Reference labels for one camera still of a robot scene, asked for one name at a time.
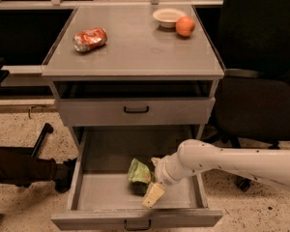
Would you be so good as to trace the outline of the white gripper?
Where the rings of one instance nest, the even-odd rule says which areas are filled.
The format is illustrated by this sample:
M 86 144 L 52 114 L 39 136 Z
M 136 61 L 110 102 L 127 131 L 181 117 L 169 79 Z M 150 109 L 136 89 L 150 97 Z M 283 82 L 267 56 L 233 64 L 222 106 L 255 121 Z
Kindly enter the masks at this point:
M 160 158 L 151 158 L 155 167 L 157 183 L 151 183 L 143 197 L 142 205 L 152 208 L 164 195 L 165 188 L 178 184 L 184 178 L 184 168 L 176 154 Z

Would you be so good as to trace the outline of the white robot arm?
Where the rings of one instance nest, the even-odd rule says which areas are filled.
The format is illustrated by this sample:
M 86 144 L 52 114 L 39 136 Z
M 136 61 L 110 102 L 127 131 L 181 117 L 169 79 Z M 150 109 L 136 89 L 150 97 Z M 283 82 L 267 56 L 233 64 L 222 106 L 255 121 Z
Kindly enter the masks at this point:
M 212 169 L 290 191 L 290 150 L 221 148 L 196 139 L 183 141 L 177 151 L 153 159 L 156 181 L 147 188 L 142 205 L 151 209 L 169 187 Z

